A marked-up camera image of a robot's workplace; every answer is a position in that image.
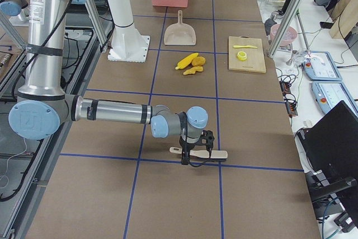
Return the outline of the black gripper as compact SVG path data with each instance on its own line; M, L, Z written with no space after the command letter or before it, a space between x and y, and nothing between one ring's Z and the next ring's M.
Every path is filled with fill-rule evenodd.
M183 139L180 137L179 143L182 147L181 164L190 164L190 150L194 149L196 146L205 146L206 150L211 152L214 146L214 139L215 138L211 130L203 130L198 139L195 138L194 142L190 142L189 138Z

